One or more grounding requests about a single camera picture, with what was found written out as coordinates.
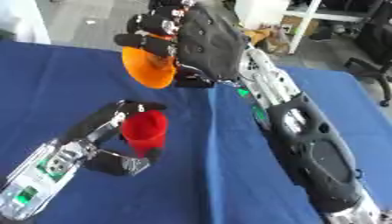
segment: plastic cup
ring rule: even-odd
[[[125,46],[122,63],[128,74],[147,88],[169,86],[176,73],[174,57],[160,58],[142,49]]]
[[[139,158],[151,148],[162,148],[165,144],[167,118],[158,110],[138,113],[126,119],[121,132]]]

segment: red cup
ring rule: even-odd
[[[167,118],[158,110],[138,113],[126,119],[121,132],[139,158],[151,148],[162,148],[165,144]]]

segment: blue cloth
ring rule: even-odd
[[[314,224],[304,191],[284,174],[247,103],[227,86],[152,90],[117,52],[0,42],[0,173],[108,102],[162,102],[169,118],[159,163],[130,177],[82,169],[37,217],[45,223]],[[352,147],[366,184],[392,205],[392,129],[349,75],[287,67]],[[108,147],[127,151],[119,141]]]

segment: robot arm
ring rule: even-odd
[[[149,13],[115,41],[159,57],[175,57],[177,76],[183,67],[192,67],[202,81],[237,88],[250,103],[277,161],[293,184],[306,190],[325,222],[380,223],[381,211],[360,182],[361,171],[351,150],[311,97],[263,51],[246,45],[244,37],[223,19],[186,2],[160,1],[161,7],[176,4],[185,12],[184,17],[161,17],[166,23],[172,21],[173,26],[152,26],[146,21],[158,15]],[[135,44],[140,30],[146,41]],[[166,38],[161,41],[170,46],[164,48],[167,51],[149,45],[151,38],[163,33]]]

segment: chair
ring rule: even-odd
[[[358,78],[372,78],[379,82],[384,99],[380,101],[382,107],[389,106],[391,100],[391,89],[388,70],[392,67],[392,1],[385,1],[370,20],[364,25],[360,35],[355,40],[359,48],[365,51],[373,62],[380,64],[376,68],[362,59],[350,58],[345,64],[349,68],[353,63],[364,69],[361,73],[354,73]]]

